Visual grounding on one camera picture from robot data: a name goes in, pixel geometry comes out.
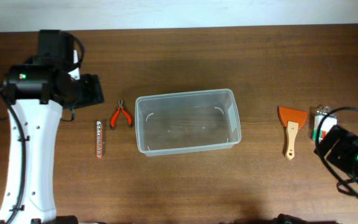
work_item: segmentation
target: plier jaw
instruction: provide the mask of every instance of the plier jaw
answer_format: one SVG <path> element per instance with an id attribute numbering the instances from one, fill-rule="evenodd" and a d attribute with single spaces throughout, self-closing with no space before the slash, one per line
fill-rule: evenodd
<path id="1" fill-rule="evenodd" d="M 120 111 L 122 111 L 122 113 L 125 115 L 125 117 L 128 120 L 128 126 L 131 128 L 133 127 L 132 125 L 132 118 L 131 116 L 125 111 L 124 109 L 124 100 L 119 100 L 118 101 L 118 107 L 117 107 L 117 111 L 116 113 L 112 116 L 111 121 L 110 121 L 110 129 L 114 130 L 116 128 L 116 121 L 118 119 L 119 113 Z"/>

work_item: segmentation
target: white backdrop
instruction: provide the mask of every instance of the white backdrop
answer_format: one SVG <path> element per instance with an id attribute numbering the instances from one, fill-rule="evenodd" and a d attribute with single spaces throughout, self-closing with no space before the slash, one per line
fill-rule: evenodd
<path id="1" fill-rule="evenodd" d="M 0 31 L 358 23 L 358 0 L 0 0 Z"/>

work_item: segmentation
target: wood grain surface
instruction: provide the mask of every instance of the wood grain surface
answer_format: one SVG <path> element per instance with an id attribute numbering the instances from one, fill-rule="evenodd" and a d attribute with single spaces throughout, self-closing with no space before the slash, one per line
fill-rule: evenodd
<path id="1" fill-rule="evenodd" d="M 358 201 L 336 190 L 313 154 L 306 124 L 296 157 L 283 155 L 277 106 L 358 107 L 358 25 L 74 31 L 86 47 L 81 73 L 101 77 L 105 103 L 76 110 L 57 133 L 53 189 L 58 215 L 107 223 L 242 223 L 280 213 L 309 221 L 358 223 Z M 37 33 L 0 33 L 0 82 L 36 53 Z M 145 157 L 120 116 L 96 158 L 95 121 L 117 100 L 135 112 L 139 96 L 229 88 L 242 141 L 231 149 Z M 7 114 L 0 100 L 0 114 Z M 339 122 L 358 134 L 358 114 Z M 9 155 L 0 121 L 0 206 Z"/>

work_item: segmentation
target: plastic bin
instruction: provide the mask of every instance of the plastic bin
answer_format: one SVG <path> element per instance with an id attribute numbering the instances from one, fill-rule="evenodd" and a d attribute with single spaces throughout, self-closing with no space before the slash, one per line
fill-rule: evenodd
<path id="1" fill-rule="evenodd" d="M 137 147 L 146 156 L 227 149 L 241 141 L 229 89 L 139 97 L 135 126 Z"/>

